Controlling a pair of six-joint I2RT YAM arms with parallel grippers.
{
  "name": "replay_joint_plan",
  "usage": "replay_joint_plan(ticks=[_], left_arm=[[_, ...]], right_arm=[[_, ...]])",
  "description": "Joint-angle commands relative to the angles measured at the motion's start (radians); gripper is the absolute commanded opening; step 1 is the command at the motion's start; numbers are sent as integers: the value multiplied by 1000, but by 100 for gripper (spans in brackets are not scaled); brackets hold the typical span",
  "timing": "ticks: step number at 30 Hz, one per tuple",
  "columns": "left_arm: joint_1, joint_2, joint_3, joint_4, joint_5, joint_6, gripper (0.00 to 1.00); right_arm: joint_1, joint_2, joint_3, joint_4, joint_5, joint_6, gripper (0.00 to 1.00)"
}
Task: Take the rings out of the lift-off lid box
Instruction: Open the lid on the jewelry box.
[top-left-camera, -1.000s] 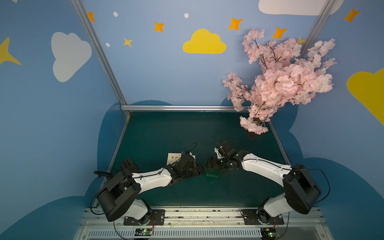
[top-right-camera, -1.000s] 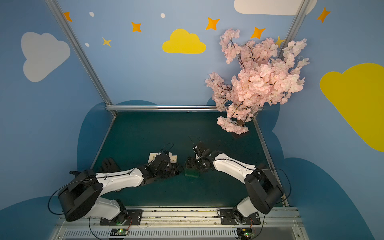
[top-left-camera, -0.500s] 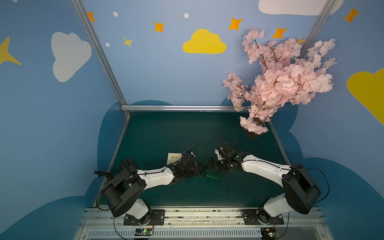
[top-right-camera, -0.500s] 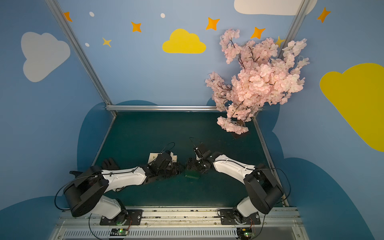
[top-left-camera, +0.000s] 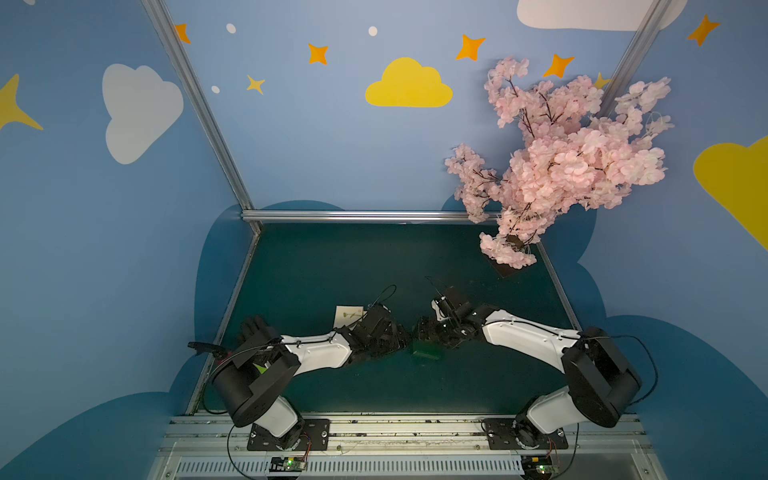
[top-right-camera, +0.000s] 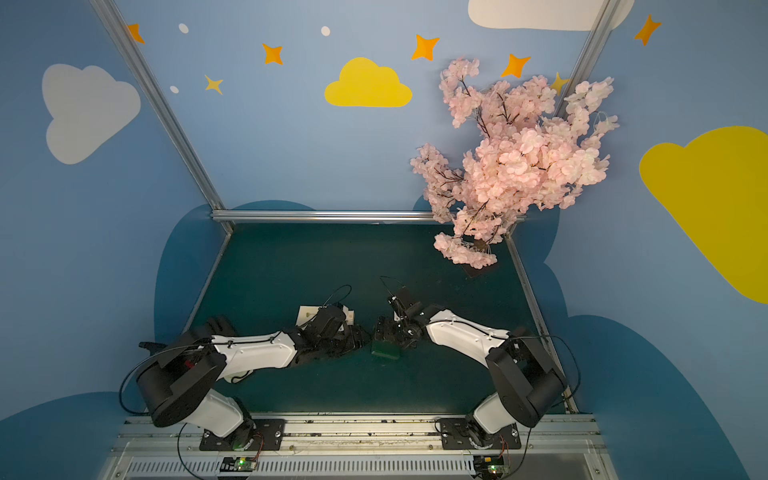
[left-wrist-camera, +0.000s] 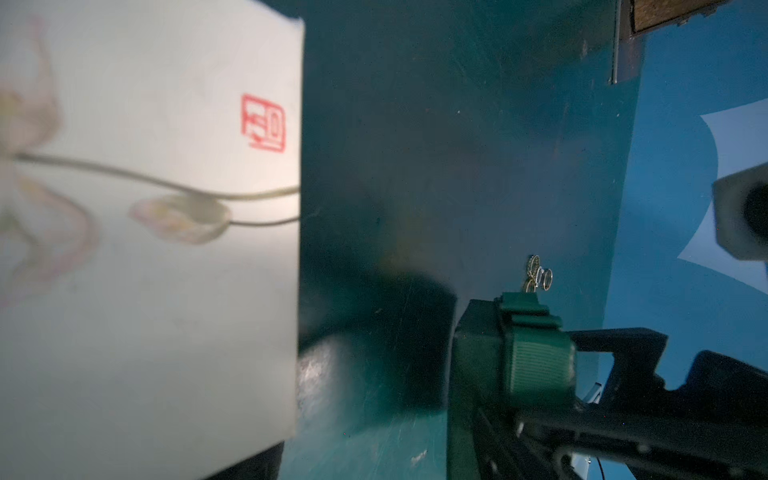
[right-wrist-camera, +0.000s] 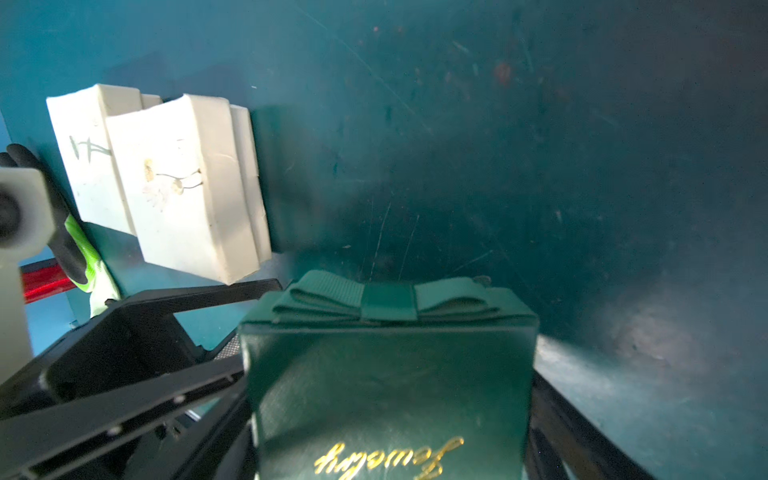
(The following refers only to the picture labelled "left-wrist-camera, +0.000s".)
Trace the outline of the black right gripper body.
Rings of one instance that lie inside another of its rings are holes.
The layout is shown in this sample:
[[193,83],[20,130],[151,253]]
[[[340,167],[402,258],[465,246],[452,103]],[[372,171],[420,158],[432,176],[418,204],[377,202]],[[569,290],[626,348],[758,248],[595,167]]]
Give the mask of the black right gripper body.
[[574,479],[576,455],[622,463],[637,479],[766,478],[766,371],[703,350],[668,390],[656,373],[666,335],[625,328],[567,337],[579,351],[613,355],[600,401],[477,408],[481,478]]

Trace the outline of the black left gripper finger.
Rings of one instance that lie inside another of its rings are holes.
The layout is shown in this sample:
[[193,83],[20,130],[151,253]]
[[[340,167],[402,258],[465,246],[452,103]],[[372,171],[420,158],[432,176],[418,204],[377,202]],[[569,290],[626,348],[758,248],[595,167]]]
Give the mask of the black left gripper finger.
[[277,480],[279,477],[284,442],[228,467],[205,480]]

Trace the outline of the white flower gift box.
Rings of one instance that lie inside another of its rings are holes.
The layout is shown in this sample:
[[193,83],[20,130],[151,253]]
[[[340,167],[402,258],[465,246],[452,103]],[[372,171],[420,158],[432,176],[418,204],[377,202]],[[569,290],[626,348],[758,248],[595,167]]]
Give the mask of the white flower gift box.
[[297,426],[305,24],[1,5],[1,475],[206,479]]

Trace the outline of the green jewelry box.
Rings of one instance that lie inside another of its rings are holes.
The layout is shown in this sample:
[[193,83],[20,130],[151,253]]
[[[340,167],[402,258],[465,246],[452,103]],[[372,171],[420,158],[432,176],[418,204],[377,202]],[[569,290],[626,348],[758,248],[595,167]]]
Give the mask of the green jewelry box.
[[554,479],[550,448],[524,434],[521,410],[568,410],[576,346],[533,293],[473,300],[451,347],[447,476]]

